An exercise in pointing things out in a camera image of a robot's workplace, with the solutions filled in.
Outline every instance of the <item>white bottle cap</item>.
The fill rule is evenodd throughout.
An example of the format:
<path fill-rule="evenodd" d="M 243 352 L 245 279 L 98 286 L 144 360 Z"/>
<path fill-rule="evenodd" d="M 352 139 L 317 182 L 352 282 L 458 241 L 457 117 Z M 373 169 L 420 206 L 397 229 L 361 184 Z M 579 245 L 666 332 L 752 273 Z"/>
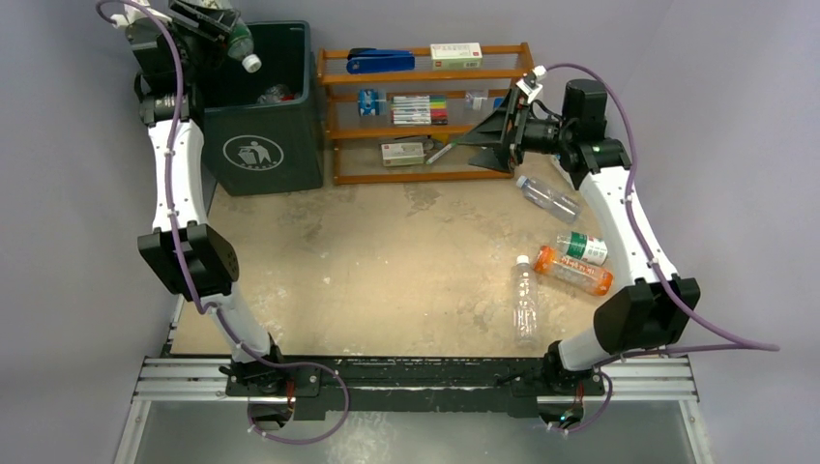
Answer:
<path fill-rule="evenodd" d="M 242 59 L 242 67 L 249 73 L 256 73 L 262 68 L 262 60 L 252 53 Z"/>

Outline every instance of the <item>gray backdrop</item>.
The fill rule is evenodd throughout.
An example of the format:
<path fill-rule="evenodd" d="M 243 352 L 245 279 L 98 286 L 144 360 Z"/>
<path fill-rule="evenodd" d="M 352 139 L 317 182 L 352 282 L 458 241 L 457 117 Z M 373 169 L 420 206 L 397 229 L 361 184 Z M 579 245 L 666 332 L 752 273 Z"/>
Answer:
<path fill-rule="evenodd" d="M 624 100 L 638 191 L 698 312 L 782 352 L 693 357 L 717 462 L 817 462 L 820 4 L 677 1 Z M 717 338 L 689 324 L 683 342 Z"/>
<path fill-rule="evenodd" d="M 108 462 L 139 361 L 157 353 L 173 306 L 136 252 L 155 201 L 136 64 L 91 0 L 11 3 L 0 15 L 0 461 Z M 811 2 L 235 3 L 248 20 L 307 20 L 314 46 L 528 41 L 538 62 L 606 76 L 634 118 L 638 188 L 660 241 L 703 287 L 699 311 L 784 345 L 695 359 L 717 455 L 809 459 L 820 141 Z M 548 103 L 570 75 L 549 80 Z M 688 341 L 711 340 L 701 332 Z"/>

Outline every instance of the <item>trash can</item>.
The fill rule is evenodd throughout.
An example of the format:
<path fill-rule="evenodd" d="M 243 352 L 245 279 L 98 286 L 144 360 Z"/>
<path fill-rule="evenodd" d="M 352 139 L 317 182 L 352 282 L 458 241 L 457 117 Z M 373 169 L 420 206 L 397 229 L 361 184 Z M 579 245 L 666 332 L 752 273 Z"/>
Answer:
<path fill-rule="evenodd" d="M 304 21 L 249 25 L 262 68 L 245 72 L 226 59 L 197 80 L 205 101 L 202 162 L 231 195 L 318 189 L 324 138 L 310 28 Z M 294 100 L 256 103 L 285 84 Z"/>

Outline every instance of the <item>water bottle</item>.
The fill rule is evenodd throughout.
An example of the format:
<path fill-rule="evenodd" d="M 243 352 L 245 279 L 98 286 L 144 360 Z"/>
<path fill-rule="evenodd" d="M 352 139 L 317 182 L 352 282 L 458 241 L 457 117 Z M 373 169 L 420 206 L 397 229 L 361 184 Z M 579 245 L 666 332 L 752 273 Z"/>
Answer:
<path fill-rule="evenodd" d="M 575 285 L 590 295 L 603 296 L 612 286 L 612 273 L 604 268 L 586 264 L 578 259 L 559 253 L 550 246 L 542 246 L 533 270 L 546 276 L 554 276 Z"/>
<path fill-rule="evenodd" d="M 236 21 L 228 37 L 228 56 L 242 63 L 249 73 L 256 73 L 262 67 L 262 61 L 253 54 L 253 36 L 248 25 L 241 19 Z"/>
<path fill-rule="evenodd" d="M 515 260 L 512 268 L 512 283 L 515 312 L 513 314 L 515 326 L 515 342 L 520 345 L 535 345 L 538 343 L 536 332 L 536 313 L 538 312 L 538 283 L 533 269 L 530 267 L 530 258 L 521 255 Z"/>
<path fill-rule="evenodd" d="M 606 261 L 606 244 L 586 234 L 570 232 L 558 234 L 555 239 L 555 249 L 581 261 L 600 266 Z"/>
<path fill-rule="evenodd" d="M 572 224 L 581 213 L 581 205 L 572 201 L 560 191 L 550 187 L 544 181 L 521 176 L 515 184 L 524 193 L 524 198 L 544 208 L 559 220 Z"/>

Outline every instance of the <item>white box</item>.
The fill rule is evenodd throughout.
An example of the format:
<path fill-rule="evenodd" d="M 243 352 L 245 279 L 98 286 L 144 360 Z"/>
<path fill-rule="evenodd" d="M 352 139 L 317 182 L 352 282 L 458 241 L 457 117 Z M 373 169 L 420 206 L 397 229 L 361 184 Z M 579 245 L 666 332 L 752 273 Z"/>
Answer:
<path fill-rule="evenodd" d="M 382 162 L 385 166 L 408 166 L 425 163 L 425 146 L 413 143 L 385 143 L 382 145 Z"/>
<path fill-rule="evenodd" d="M 433 43 L 430 59 L 434 71 L 476 70 L 482 66 L 482 46 L 478 43 Z"/>

